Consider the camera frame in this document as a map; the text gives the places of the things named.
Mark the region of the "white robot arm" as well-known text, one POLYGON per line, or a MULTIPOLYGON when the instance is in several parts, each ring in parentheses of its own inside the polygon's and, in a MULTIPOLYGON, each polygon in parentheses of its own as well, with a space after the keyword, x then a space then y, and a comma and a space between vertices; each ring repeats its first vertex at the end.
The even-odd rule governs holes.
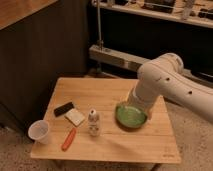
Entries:
POLYGON ((162 95, 198 114, 213 124, 213 88, 200 85, 182 75, 183 61, 175 53, 166 53, 142 64, 138 82, 127 102, 147 114, 162 95))

